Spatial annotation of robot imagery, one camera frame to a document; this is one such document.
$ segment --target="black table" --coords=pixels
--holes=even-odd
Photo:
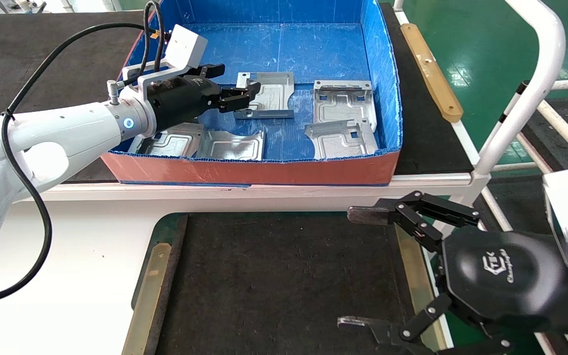
[[[389,4],[381,4],[394,46],[403,104],[404,144],[396,175],[467,173],[472,165],[431,98]],[[41,61],[65,38],[92,25],[142,22],[139,11],[78,14],[0,14],[0,112]],[[44,34],[22,40],[25,33]],[[106,80],[117,78],[139,32],[112,29],[76,41],[54,61],[18,112],[48,110],[107,99]],[[115,182],[99,159],[68,182]]]

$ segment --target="green floor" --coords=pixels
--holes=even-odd
[[[565,27],[567,52],[559,79],[568,79],[568,0],[544,2]],[[503,0],[404,0],[404,13],[419,26],[460,100],[462,122],[479,149],[516,87],[532,76],[538,56],[536,34]],[[568,91],[549,95],[567,96]],[[501,162],[529,161],[515,143]],[[449,326],[456,346],[481,337],[455,317],[449,317]],[[532,336],[514,332],[508,336],[516,344],[514,354],[542,354]]]

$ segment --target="white robotic arm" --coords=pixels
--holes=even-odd
[[[94,30],[109,26],[99,25]],[[15,114],[7,130],[10,151],[36,191],[43,192],[67,180],[120,142],[137,135],[154,136],[212,108],[219,112],[247,108],[261,85],[221,88],[211,81],[224,74],[225,66],[199,65],[206,45],[205,38],[176,25],[166,56],[158,63],[158,67],[167,69],[142,74],[155,66],[148,62],[143,68],[133,65],[122,70],[124,78],[137,78],[136,87],[110,80],[110,100],[105,103]],[[30,196],[6,156],[1,130],[0,116],[0,227],[9,206]]]
[[[25,175],[39,192],[67,180],[106,151],[149,128],[133,98],[15,115],[8,136]],[[0,227],[13,202],[29,197],[0,141]]]

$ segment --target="sheet metal part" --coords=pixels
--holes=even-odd
[[[159,155],[166,157],[192,157],[199,148],[203,125],[181,123],[158,133],[155,137],[135,137],[129,153]]]
[[[236,87],[246,88],[261,83],[260,92],[255,95],[249,107],[234,112],[235,119],[286,119],[295,116],[288,109],[288,99],[295,91],[292,72],[239,72]]]
[[[316,80],[314,123],[356,120],[376,131],[376,108],[371,81]]]
[[[201,137],[197,158],[217,160],[262,160],[264,131],[237,136],[226,131],[207,131]]]
[[[307,124],[306,135],[313,141],[315,159],[356,157],[378,150],[369,124],[354,119]]]

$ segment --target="black mat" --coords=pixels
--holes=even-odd
[[[381,9],[394,47],[403,106],[403,148],[396,175],[469,173],[470,160],[429,94],[391,4],[381,4]]]
[[[188,218],[158,355],[371,354],[341,315],[413,315],[393,227],[344,213]]]
[[[568,123],[568,98],[547,101]],[[523,134],[554,171],[568,169],[568,143],[538,111],[523,128]]]
[[[455,131],[444,121],[426,89],[393,9],[389,4],[381,4],[381,8],[394,45],[403,103],[404,145],[396,174],[471,171],[472,166]],[[140,23],[142,13],[0,14],[0,112],[59,43],[79,30],[107,22]],[[19,40],[19,34],[28,31],[44,36]],[[137,30],[113,29],[77,41],[43,74],[18,112],[106,100],[106,80],[117,77],[137,35]],[[115,181],[115,177],[101,160],[68,180],[110,181]]]
[[[142,23],[142,12],[0,14],[0,113],[57,45],[80,30],[109,22]],[[41,36],[24,39],[29,32]],[[107,80],[117,78],[139,33],[110,29],[79,39],[50,65],[17,112],[105,101]],[[101,160],[70,180],[116,181]]]

